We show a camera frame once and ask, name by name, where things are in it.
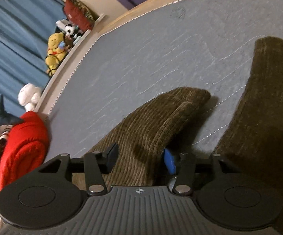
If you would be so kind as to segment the dark red cushion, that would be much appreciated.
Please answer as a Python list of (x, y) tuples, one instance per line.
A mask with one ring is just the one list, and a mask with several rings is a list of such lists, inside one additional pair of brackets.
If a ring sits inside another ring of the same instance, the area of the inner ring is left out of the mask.
[(83, 32), (93, 30), (95, 18), (91, 10), (83, 2), (79, 0), (66, 0), (63, 11), (68, 20), (77, 25)]

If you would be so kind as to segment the wooden bed frame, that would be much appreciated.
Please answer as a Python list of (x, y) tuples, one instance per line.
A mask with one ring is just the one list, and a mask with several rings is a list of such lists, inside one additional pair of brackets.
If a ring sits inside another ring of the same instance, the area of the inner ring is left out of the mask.
[(149, 12), (180, 1), (184, 0), (148, 0), (106, 25), (103, 25), (102, 22), (97, 23), (92, 31), (88, 31), (83, 35), (83, 39), (77, 43), (76, 47), (63, 60), (62, 65), (59, 66), (59, 69), (45, 87), (41, 99), (35, 107), (35, 111), (42, 117), (49, 116), (64, 88), (78, 68), (79, 63), (101, 36)]

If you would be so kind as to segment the panda plush toy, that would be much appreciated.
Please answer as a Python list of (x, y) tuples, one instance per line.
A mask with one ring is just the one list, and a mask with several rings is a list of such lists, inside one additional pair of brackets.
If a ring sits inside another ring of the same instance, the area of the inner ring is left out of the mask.
[(65, 36), (72, 40), (72, 43), (75, 45), (80, 38), (82, 37), (82, 33), (79, 31), (79, 27), (73, 24), (67, 24), (65, 26)]

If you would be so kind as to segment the yellow plush toy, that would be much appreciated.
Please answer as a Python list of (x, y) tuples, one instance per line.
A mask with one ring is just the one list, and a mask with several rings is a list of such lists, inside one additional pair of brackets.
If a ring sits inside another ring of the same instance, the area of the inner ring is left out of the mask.
[(65, 45), (64, 34), (62, 32), (56, 32), (49, 36), (47, 56), (45, 58), (48, 76), (52, 77), (55, 74), (66, 56)]

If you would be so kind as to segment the white plush toy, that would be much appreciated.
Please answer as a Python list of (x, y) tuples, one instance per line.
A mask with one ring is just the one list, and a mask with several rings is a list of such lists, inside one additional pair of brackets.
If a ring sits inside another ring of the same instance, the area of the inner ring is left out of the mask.
[(39, 99), (41, 98), (42, 90), (32, 83), (24, 85), (18, 93), (18, 102), (24, 107), (25, 111), (34, 111)]

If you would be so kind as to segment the brown corduroy pants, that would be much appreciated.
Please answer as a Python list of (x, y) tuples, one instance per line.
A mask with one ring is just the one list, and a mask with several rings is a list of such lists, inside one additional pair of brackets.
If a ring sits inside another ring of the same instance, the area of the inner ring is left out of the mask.
[[(160, 94), (129, 114), (92, 147), (118, 143), (120, 155), (106, 184), (150, 186), (155, 164), (170, 142), (180, 139), (210, 99), (208, 91), (179, 87)], [(228, 129), (218, 142), (223, 154), (244, 173), (279, 189), (283, 196), (283, 40), (255, 43), (246, 88)], [(275, 223), (283, 234), (283, 209)]]

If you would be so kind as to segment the teal shark plush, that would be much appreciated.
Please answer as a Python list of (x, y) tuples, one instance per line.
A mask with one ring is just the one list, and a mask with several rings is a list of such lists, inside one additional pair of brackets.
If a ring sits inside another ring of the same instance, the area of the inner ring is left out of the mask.
[(0, 127), (2, 125), (17, 125), (23, 123), (24, 120), (5, 111), (4, 96), (0, 95)]

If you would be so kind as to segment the red folded blanket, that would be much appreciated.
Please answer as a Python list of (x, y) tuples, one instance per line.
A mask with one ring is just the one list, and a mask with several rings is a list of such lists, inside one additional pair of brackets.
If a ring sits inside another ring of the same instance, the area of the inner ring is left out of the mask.
[(38, 168), (48, 153), (48, 130), (36, 112), (21, 116), (24, 121), (12, 127), (0, 160), (0, 190)]

